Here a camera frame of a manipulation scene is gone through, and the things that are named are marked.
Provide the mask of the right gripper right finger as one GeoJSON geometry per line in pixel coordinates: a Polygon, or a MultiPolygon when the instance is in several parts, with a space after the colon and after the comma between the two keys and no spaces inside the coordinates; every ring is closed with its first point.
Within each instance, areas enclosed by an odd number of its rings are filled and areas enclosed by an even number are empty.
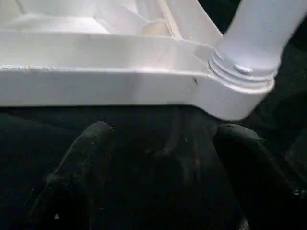
{"type": "Polygon", "coordinates": [[[252,230],[305,230],[307,178],[253,130],[221,124],[215,151],[252,230]]]}

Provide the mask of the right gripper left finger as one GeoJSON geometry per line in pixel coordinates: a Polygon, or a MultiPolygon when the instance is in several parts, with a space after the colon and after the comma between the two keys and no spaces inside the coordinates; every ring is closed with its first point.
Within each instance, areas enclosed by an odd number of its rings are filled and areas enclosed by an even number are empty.
{"type": "Polygon", "coordinates": [[[90,230],[103,199],[114,147],[114,129],[88,126],[43,180],[25,218],[27,230],[90,230]]]}

